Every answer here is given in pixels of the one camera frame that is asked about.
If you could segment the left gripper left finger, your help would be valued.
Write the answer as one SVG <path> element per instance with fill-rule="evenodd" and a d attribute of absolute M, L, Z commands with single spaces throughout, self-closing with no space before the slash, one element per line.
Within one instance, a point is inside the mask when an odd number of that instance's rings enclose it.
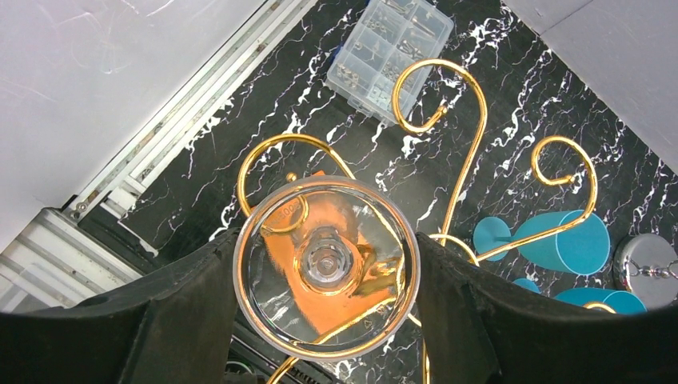
<path fill-rule="evenodd" d="M 1 316 L 4 383 L 221 383 L 237 299 L 228 230 L 71 308 Z"/>

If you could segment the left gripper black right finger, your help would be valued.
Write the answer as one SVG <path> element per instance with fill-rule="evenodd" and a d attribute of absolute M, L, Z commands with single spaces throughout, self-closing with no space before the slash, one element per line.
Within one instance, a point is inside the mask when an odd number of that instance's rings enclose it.
<path fill-rule="evenodd" d="M 674 383 L 677 309 L 589 310 L 533 293 L 417 235 L 435 383 Z"/>

